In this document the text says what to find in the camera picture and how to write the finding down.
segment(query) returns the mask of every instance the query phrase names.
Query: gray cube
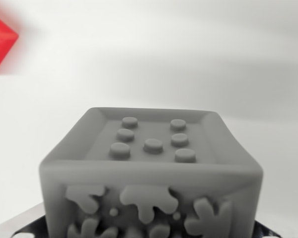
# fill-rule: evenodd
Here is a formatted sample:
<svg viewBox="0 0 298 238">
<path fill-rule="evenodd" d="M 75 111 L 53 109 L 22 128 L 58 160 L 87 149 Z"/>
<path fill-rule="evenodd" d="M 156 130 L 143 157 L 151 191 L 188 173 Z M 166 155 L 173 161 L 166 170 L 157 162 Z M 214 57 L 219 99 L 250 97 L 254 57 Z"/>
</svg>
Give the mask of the gray cube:
<svg viewBox="0 0 298 238">
<path fill-rule="evenodd" d="M 194 110 L 92 108 L 40 165 L 50 238 L 250 238 L 262 176 Z"/>
</svg>

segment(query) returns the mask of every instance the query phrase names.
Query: metal platform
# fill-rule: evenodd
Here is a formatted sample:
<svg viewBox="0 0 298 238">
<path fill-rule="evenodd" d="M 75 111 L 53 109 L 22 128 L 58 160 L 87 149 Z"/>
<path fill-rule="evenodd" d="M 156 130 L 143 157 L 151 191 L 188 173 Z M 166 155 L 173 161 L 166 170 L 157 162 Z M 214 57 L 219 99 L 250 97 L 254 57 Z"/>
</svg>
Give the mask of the metal platform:
<svg viewBox="0 0 298 238">
<path fill-rule="evenodd" d="M 49 238 L 43 203 L 0 225 L 0 238 L 12 238 L 15 235 L 18 238 Z M 263 237 L 281 238 L 279 234 L 256 221 L 252 238 Z"/>
</svg>

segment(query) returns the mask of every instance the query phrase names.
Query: raised blob shape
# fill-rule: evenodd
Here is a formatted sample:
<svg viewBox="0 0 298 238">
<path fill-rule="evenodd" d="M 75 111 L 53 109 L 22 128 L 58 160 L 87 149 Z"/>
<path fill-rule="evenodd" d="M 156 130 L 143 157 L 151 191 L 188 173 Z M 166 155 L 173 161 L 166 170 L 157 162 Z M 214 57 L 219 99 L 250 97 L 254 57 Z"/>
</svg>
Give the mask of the raised blob shape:
<svg viewBox="0 0 298 238">
<path fill-rule="evenodd" d="M 91 195 L 103 196 L 105 186 L 103 185 L 69 185 L 65 197 L 75 202 L 85 213 L 97 212 L 99 204 Z"/>
<path fill-rule="evenodd" d="M 166 214 L 172 214 L 179 204 L 170 194 L 168 186 L 160 185 L 128 185 L 121 192 L 120 201 L 123 205 L 135 204 L 139 220 L 144 224 L 153 221 L 154 207 Z"/>
<path fill-rule="evenodd" d="M 168 238 L 170 235 L 169 224 L 158 224 L 149 231 L 149 238 Z"/>
<path fill-rule="evenodd" d="M 232 219 L 231 202 L 225 201 L 218 204 L 216 213 L 207 198 L 197 199 L 193 206 L 198 218 L 187 217 L 184 222 L 189 235 L 202 235 L 203 238 L 228 238 Z"/>
</svg>

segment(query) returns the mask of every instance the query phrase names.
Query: cube side face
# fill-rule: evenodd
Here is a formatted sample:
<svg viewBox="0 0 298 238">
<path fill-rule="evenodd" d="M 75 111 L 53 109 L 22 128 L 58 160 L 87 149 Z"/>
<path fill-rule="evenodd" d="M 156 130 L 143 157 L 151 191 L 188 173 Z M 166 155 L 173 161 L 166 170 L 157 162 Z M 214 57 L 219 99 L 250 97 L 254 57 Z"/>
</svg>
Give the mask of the cube side face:
<svg viewBox="0 0 298 238">
<path fill-rule="evenodd" d="M 93 135 L 95 131 L 91 133 L 86 129 L 91 127 L 86 122 L 93 121 L 86 120 L 87 113 L 82 118 L 83 123 L 78 122 L 78 126 L 73 128 L 76 132 L 69 133 L 71 143 L 62 141 L 41 164 L 40 176 L 50 237 L 83 238 L 89 237 L 86 234 L 92 232 L 90 237 L 98 237 L 100 234 L 110 234 L 110 237 L 116 238 L 155 237 L 161 234 L 161 237 L 166 238 L 250 238 L 262 169 L 234 140 L 217 114 L 193 112 L 191 115 L 199 116 L 189 123 L 195 126 L 209 124 L 207 120 L 216 121 L 215 126 L 220 130 L 214 134 L 224 137 L 224 140 L 216 140 L 212 130 L 203 126 L 206 134 L 204 141 L 213 144 L 212 149 L 215 150 L 231 137 L 231 146 L 238 150 L 235 155 L 239 157 L 232 163 L 225 158 L 218 158 L 223 155 L 224 150 L 216 151 L 209 163 L 176 163 L 174 158 L 161 162 L 156 161 L 160 158 L 156 154 L 151 154 L 150 161 L 146 161 L 143 157 L 140 158 L 141 153 L 132 154 L 132 159 L 115 159 L 110 156 L 86 159 L 92 158 L 89 157 L 91 154 L 97 157 L 97 150 L 94 148 L 97 140 L 108 129 L 106 120 L 113 118 L 110 126 L 116 130 L 116 124 L 120 124 L 117 118 L 129 115 L 139 119 L 143 115 L 138 128 L 138 132 L 143 133 L 140 129 L 144 119 L 158 121 L 150 124 L 152 126 L 160 123 L 161 119 L 170 120 L 187 115 L 183 110 L 180 114 L 177 114 L 177 110 L 172 110 L 171 116 L 165 119 L 163 112 L 167 110 L 161 111 L 160 118 L 152 116 L 152 113 L 159 110 L 142 109 L 141 112 L 146 113 L 140 114 L 137 114 L 139 111 L 136 109 L 126 110 L 92 110 L 93 115 L 101 112 L 98 117 L 93 118 L 100 118 L 103 126 L 102 129 L 96 126 L 99 127 L 98 135 Z M 160 126 L 159 131 L 163 130 L 164 123 L 157 124 Z M 82 128 L 85 131 L 80 134 L 80 140 L 86 134 L 88 141 L 84 149 L 76 148 L 75 145 L 75 138 L 82 132 Z M 191 124 L 188 124 L 188 136 L 193 135 L 190 128 Z M 114 135 L 111 129 L 108 132 L 108 135 Z M 138 139 L 141 138 L 140 133 L 136 135 Z M 77 149 L 81 152 L 75 154 L 77 159 L 66 159 L 64 155 L 69 153 L 62 151 L 64 149 Z M 234 158 L 234 150 L 231 148 L 228 151 L 228 158 L 230 157 Z"/>
</svg>

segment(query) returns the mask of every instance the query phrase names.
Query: gray resin print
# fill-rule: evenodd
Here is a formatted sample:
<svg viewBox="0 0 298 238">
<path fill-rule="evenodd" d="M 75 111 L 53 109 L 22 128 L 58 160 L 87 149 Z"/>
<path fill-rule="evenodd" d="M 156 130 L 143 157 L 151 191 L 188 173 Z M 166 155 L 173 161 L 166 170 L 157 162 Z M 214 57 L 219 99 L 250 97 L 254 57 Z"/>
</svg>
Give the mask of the gray resin print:
<svg viewBox="0 0 298 238">
<path fill-rule="evenodd" d="M 250 238 L 262 176 L 193 110 L 92 108 L 40 165 L 50 238 Z"/>
</svg>

